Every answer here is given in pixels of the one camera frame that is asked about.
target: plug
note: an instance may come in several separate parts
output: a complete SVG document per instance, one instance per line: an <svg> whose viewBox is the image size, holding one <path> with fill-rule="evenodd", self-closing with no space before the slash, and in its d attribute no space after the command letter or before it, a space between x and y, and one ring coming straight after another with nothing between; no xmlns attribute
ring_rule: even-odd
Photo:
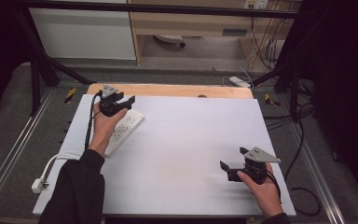
<svg viewBox="0 0 358 224"><path fill-rule="evenodd" d="M238 77L231 77L228 79L232 84L238 87L249 88L251 85Z"/></svg>
<svg viewBox="0 0 358 224"><path fill-rule="evenodd" d="M43 189L43 183L42 183L43 181L42 181L42 178L37 178L35 181L34 181L34 183L33 183L33 185L32 185L32 191L34 192L34 193L40 193L40 192L42 192L42 189Z"/></svg>

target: white cabinet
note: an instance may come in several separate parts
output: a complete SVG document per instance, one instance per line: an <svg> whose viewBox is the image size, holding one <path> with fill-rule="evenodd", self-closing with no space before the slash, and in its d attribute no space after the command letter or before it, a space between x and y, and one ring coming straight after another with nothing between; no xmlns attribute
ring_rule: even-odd
<svg viewBox="0 0 358 224"><path fill-rule="evenodd" d="M126 0L87 2L125 4ZM30 10L50 57L135 60L128 12L42 8Z"/></svg>

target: black device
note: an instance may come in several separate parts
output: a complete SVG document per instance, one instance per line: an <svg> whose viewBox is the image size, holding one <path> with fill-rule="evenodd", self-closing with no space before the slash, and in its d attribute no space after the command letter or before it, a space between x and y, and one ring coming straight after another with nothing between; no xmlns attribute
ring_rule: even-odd
<svg viewBox="0 0 358 224"><path fill-rule="evenodd" d="M281 162L280 159L258 147L254 147L252 150L240 147L240 153L245 158L244 168L231 169L227 164L220 161L220 168L227 172L228 181L242 182L237 175L237 172L241 171L250 176L255 183L261 185L268 176L266 162Z"/></svg>
<svg viewBox="0 0 358 224"><path fill-rule="evenodd" d="M124 93L118 92L118 89L108 85L103 85L103 89L100 91L101 101L100 110L107 117L114 116L118 111L127 108L131 109L133 103L135 103L135 96L130 97L128 101L118 103L117 101L123 99Z"/></svg>

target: white tabletop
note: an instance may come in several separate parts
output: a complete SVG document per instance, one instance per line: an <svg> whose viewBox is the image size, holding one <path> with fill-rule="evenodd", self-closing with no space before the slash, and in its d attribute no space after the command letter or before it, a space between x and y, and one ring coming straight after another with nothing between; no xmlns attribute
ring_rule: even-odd
<svg viewBox="0 0 358 224"><path fill-rule="evenodd" d="M92 95L84 95L60 153L84 150ZM227 181L220 161L243 167L240 147L275 155L257 100L136 96L133 109L145 121L105 159L103 213L128 216L261 215L242 183ZM56 160L34 208L41 214L65 160ZM282 207L296 214L278 164L272 164Z"/></svg>

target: hand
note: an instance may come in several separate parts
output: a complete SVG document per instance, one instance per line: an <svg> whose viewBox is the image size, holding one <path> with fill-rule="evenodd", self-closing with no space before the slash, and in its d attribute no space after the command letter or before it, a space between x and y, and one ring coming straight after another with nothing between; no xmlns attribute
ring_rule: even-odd
<svg viewBox="0 0 358 224"><path fill-rule="evenodd" d="M272 173L271 165L268 162L266 162L266 165L267 170ZM266 179L264 184L258 185L250 176L241 171L238 171L238 176L255 196L255 200L263 212L264 217L274 217L283 213L277 187L269 178Z"/></svg>
<svg viewBox="0 0 358 224"><path fill-rule="evenodd" d="M107 117L100 112L100 103L93 107L94 111L94 135L92 136L89 149L97 151L101 156L104 155L107 146L109 145L110 137L115 131L118 122L126 116L128 109L124 108L113 117Z"/></svg>

